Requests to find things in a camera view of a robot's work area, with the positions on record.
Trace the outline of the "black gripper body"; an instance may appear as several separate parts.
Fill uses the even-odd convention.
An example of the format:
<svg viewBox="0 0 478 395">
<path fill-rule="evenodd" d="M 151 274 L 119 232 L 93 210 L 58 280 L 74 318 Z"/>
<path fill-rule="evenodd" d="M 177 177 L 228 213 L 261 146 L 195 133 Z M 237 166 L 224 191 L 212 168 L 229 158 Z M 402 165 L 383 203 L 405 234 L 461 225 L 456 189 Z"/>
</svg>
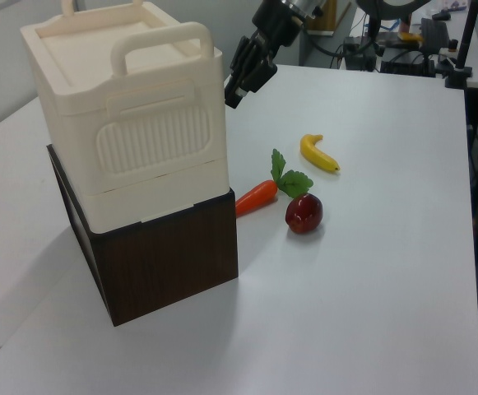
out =
<svg viewBox="0 0 478 395">
<path fill-rule="evenodd" d="M 292 45 L 299 35 L 304 17 L 289 3 L 262 1 L 253 16 L 256 27 L 253 38 L 260 37 L 262 44 Z"/>
</svg>

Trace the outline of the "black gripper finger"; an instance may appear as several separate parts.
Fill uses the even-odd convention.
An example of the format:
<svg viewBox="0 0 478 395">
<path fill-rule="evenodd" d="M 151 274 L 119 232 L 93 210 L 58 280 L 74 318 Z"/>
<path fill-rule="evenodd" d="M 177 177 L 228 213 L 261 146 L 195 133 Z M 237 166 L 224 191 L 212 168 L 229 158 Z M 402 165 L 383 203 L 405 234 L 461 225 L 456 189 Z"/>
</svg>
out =
<svg viewBox="0 0 478 395">
<path fill-rule="evenodd" d="M 276 74 L 276 65 L 271 57 L 249 57 L 242 60 L 240 74 L 240 96 L 257 92 Z"/>
<path fill-rule="evenodd" d="M 270 49 L 264 34 L 257 30 L 243 36 L 230 65 L 225 85 L 225 104 L 236 109 L 249 93 L 257 92 L 270 79 Z"/>
</svg>

